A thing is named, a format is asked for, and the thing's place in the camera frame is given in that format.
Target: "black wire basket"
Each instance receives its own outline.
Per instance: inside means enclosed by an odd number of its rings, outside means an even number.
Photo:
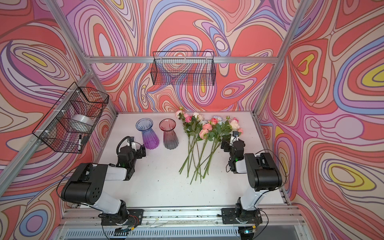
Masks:
[[[108,101],[106,93],[77,87],[53,121],[39,135],[37,127],[32,133],[55,152],[82,153]]]
[[[153,58],[153,85],[215,85],[212,51],[155,51]]]

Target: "white table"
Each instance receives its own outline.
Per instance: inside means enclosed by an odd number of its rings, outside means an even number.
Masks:
[[[228,114],[239,120],[244,134],[240,139],[245,142],[245,153],[256,153],[263,149],[262,143],[249,112],[237,113],[204,113],[204,117],[213,115],[225,117]],[[187,156],[188,137],[184,133],[182,122],[174,113],[131,113],[119,114],[111,135],[106,143],[99,163],[117,163],[117,144],[126,136],[134,136],[135,141],[142,143],[141,132],[136,129],[136,122],[141,118],[153,120],[153,130],[160,139],[160,145],[153,150],[147,149],[147,156],[138,159],[135,173],[129,181],[107,181],[103,191],[111,196],[124,200],[127,207],[186,207],[186,206],[222,206],[234,205],[249,186],[247,174],[226,172],[229,153],[218,148],[212,159],[209,175],[205,179],[193,181],[191,176],[186,178],[186,167],[182,174],[179,169]],[[176,122],[175,133],[179,146],[168,150],[163,145],[163,132],[159,123],[165,118]],[[209,142],[204,153],[209,155],[212,143]],[[282,204],[283,199],[279,190],[268,193],[261,204]]]

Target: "flower bouquet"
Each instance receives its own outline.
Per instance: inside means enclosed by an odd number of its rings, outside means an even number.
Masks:
[[[231,119],[229,116],[223,120],[222,117],[216,115],[207,121],[199,113],[194,113],[190,116],[180,108],[180,110],[176,112],[176,117],[183,122],[184,131],[188,136],[188,155],[181,166],[179,173],[181,174],[185,166],[187,166],[188,178],[193,162],[194,172],[190,184],[192,184],[193,179],[196,181],[198,178],[200,178],[201,182],[206,175],[209,175],[209,166],[213,154],[221,145],[222,139],[224,137],[230,138],[232,131],[238,131],[242,134],[243,129],[240,128],[236,118]],[[209,156],[202,160],[203,152],[208,141],[213,142],[212,148]],[[201,151],[199,149],[199,142],[203,142],[202,146],[200,146]],[[194,156],[195,148],[197,149],[196,158]]]

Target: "glass vase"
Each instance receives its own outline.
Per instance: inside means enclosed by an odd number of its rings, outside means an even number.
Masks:
[[[159,127],[164,132],[164,146],[167,149],[176,148],[179,145],[179,139],[177,138],[176,133],[173,130],[176,127],[175,121],[166,118],[160,122]]]
[[[147,149],[155,149],[160,143],[159,138],[152,129],[153,121],[149,118],[142,118],[136,123],[136,129],[143,136],[143,143]]]

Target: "black mounting plate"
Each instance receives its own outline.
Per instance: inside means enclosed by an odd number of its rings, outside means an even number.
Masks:
[[[127,210],[129,212],[129,215],[137,217],[137,219],[139,220],[139,223],[137,225],[138,226],[141,225],[144,210],[143,209],[127,209]],[[134,225],[135,222],[137,222],[135,217],[129,217],[128,221],[124,223],[124,225]],[[116,226],[116,224],[113,221],[111,221],[110,218],[104,217],[104,216],[101,218],[101,224],[103,226]]]
[[[246,222],[244,224],[255,224],[258,226],[260,223],[263,223],[263,219],[260,214],[260,210],[256,209],[253,211],[242,211],[240,215],[240,222],[236,220],[236,214],[234,208],[225,208],[221,209],[221,215],[223,219],[223,224],[240,224],[241,222]]]

